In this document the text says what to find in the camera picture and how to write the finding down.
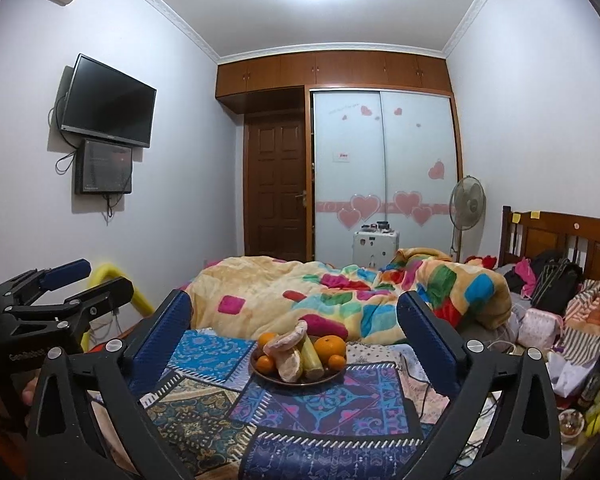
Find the pink patterned pouch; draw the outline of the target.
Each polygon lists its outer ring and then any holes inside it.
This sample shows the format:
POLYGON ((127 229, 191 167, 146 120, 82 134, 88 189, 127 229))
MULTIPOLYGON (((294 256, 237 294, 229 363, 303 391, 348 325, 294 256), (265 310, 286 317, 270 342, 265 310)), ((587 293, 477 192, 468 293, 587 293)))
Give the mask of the pink patterned pouch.
POLYGON ((522 318, 517 342, 524 348, 550 350, 562 336, 562 317, 552 312, 530 308, 522 318))

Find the black wall television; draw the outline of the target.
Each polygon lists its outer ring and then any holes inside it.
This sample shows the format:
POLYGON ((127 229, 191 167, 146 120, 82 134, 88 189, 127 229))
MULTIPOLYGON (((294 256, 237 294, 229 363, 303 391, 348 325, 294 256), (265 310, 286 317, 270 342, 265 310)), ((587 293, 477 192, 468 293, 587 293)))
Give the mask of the black wall television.
POLYGON ((157 90, 80 53, 61 101, 62 132, 149 148, 157 90))

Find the striped bag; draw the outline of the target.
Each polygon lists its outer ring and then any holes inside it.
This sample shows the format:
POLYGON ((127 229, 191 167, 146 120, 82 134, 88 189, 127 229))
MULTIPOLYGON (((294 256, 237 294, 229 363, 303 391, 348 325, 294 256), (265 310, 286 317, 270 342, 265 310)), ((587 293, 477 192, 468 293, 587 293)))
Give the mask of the striped bag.
POLYGON ((562 334, 554 350, 572 365, 600 355, 600 280, 585 280, 567 306, 562 334))

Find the brown overhead wooden cabinets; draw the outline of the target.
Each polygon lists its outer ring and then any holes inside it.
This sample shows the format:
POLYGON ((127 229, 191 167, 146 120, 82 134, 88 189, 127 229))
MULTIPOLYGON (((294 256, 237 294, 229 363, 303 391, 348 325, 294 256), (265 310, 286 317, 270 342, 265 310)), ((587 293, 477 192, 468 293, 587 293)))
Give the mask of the brown overhead wooden cabinets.
POLYGON ((261 56, 222 64, 215 97, 236 114, 304 105, 310 87, 452 91, 442 58, 384 51, 317 51, 261 56))

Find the brown wooden door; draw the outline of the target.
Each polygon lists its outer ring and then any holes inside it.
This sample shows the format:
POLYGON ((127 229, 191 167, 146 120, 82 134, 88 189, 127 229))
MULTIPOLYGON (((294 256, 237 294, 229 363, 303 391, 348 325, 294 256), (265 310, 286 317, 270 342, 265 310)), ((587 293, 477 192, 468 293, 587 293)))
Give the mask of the brown wooden door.
POLYGON ((245 254, 306 258, 306 127, 300 110, 246 117, 245 254))

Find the colourful patchwork fleece blanket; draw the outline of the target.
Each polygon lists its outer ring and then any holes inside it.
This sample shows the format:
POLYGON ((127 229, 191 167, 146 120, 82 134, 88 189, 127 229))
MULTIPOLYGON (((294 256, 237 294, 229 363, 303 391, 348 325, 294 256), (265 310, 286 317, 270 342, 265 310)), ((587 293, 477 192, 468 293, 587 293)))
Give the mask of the colourful patchwork fleece blanket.
POLYGON ((495 330, 512 312, 503 275, 425 247, 399 249, 380 270, 230 257, 202 270, 186 292, 195 330, 211 328, 223 337, 252 340, 287 333, 304 321, 314 337, 397 344, 406 338, 396 318, 404 292, 416 292, 452 327, 469 322, 495 330))

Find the blue patchwork patterned cloth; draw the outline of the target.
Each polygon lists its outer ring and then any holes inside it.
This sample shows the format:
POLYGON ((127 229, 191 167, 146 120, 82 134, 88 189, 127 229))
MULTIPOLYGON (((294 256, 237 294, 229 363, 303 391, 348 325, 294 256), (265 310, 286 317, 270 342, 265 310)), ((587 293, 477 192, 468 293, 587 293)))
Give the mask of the blue patchwork patterned cloth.
POLYGON ((407 344, 349 344, 314 387, 259 377, 257 348, 189 330, 140 400, 194 479, 395 479, 449 403, 407 344))

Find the white sliding wardrobe doors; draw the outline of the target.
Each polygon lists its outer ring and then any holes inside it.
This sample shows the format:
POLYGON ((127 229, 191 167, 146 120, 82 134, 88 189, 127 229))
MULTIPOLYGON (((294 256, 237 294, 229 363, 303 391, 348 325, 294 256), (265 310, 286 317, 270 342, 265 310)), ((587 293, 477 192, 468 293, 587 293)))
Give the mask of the white sliding wardrobe doors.
POLYGON ((314 257, 352 262, 358 231, 448 252, 458 168, 451 100, 394 90, 312 94, 314 257))

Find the white small cabinet appliance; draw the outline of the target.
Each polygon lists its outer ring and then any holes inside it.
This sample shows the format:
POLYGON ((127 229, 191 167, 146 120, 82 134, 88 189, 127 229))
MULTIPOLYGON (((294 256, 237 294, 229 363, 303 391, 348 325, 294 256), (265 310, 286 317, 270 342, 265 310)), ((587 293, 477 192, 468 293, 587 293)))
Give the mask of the white small cabinet appliance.
POLYGON ((399 242, 400 233, 393 230, 355 232, 352 262, 361 268, 379 270, 391 262, 399 242))

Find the white standing fan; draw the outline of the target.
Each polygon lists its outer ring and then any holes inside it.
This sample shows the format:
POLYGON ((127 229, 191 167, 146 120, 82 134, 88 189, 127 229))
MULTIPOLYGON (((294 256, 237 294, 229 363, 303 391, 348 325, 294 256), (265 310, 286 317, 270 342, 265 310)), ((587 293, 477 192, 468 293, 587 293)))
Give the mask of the white standing fan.
POLYGON ((460 262, 479 249, 485 214, 486 192, 481 182, 473 176, 460 179, 449 200, 453 228, 450 252, 455 261, 460 262))

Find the black clothing pile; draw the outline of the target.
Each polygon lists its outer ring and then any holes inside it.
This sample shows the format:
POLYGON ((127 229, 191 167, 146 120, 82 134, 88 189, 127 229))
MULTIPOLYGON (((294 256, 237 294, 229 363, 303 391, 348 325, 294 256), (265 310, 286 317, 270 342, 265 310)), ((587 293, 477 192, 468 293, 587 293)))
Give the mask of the black clothing pile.
POLYGON ((581 267, 548 250, 531 260, 531 269, 536 278, 532 307, 563 316, 584 281, 581 267))

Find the yellow sugarcane piece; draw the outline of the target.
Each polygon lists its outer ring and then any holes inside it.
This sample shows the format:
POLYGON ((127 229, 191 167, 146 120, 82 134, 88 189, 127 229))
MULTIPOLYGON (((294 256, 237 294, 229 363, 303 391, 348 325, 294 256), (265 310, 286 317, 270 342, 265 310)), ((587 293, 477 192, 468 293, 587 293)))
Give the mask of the yellow sugarcane piece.
POLYGON ((301 363, 304 377, 309 382, 316 382, 324 374, 324 366, 309 336, 305 336, 300 344, 301 363))

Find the wooden bed headboard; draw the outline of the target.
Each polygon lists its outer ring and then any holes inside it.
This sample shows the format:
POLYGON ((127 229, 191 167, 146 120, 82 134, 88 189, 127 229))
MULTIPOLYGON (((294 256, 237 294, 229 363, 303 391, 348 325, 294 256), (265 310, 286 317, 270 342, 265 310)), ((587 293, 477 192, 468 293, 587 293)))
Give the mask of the wooden bed headboard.
POLYGON ((505 266, 541 252, 560 252, 585 278, 600 280, 600 219, 548 211, 502 208, 498 263, 505 266))

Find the dark glass bottle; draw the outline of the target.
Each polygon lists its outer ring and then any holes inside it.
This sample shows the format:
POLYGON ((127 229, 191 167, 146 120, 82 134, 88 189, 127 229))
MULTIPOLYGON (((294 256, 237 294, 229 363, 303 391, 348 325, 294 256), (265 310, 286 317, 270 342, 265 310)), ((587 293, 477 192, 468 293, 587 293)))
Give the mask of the dark glass bottle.
POLYGON ((588 374, 584 387, 577 400, 577 409, 584 413, 594 402, 600 391, 600 355, 598 356, 591 373, 588 374))

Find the black wall box panel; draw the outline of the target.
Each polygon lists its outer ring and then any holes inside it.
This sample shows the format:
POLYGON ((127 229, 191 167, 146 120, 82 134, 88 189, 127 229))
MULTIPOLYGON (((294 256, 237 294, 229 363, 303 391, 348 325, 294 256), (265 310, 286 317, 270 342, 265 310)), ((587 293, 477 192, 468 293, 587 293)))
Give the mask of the black wall box panel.
POLYGON ((84 140, 74 161, 74 192, 78 195, 132 193, 132 148, 84 140))

